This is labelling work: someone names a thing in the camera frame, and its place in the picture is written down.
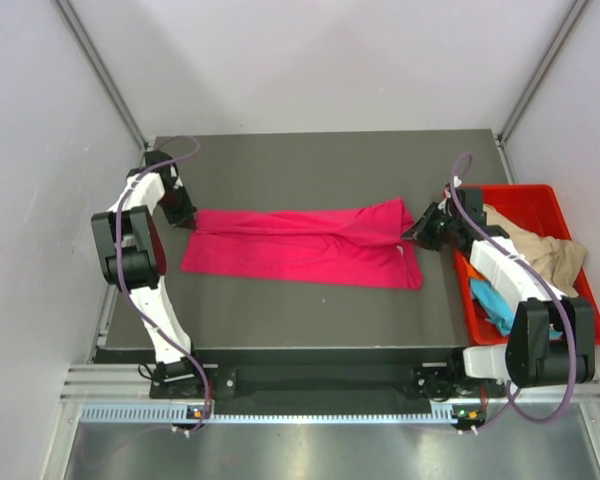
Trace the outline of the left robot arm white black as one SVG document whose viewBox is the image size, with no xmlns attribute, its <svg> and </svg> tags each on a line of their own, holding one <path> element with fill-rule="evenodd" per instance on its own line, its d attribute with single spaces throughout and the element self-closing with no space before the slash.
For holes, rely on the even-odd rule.
<svg viewBox="0 0 600 480">
<path fill-rule="evenodd" d="M 167 293 L 167 259 L 153 220 L 157 207 L 170 226 L 196 229 L 198 211 L 175 160 L 153 150 L 144 155 L 142 167 L 129 171 L 116 202 L 91 217 L 98 261 L 105 281 L 126 297 L 152 341 L 155 366 L 138 366 L 139 374 L 151 382 L 150 397 L 202 399 L 207 374 Z"/>
</svg>

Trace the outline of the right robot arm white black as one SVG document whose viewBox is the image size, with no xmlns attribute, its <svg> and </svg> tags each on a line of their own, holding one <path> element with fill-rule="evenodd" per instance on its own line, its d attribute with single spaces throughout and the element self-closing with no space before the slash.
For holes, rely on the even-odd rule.
<svg viewBox="0 0 600 480">
<path fill-rule="evenodd" d="M 403 239 L 422 249 L 449 245 L 482 274 L 513 313 L 504 344 L 458 349 L 447 370 L 449 388 L 467 396 L 484 379 L 522 388 L 583 384 L 595 374 L 594 309 L 548 284 L 509 233 L 489 224 L 479 188 L 448 186 Z"/>
</svg>

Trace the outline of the pink t shirt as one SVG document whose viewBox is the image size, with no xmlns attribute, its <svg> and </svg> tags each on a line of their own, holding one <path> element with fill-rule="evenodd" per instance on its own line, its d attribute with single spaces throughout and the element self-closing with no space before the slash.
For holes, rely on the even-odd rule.
<svg viewBox="0 0 600 480">
<path fill-rule="evenodd" d="M 402 235 L 414 221 L 400 198 L 320 211 L 200 213 L 184 273 L 418 290 L 423 274 Z"/>
</svg>

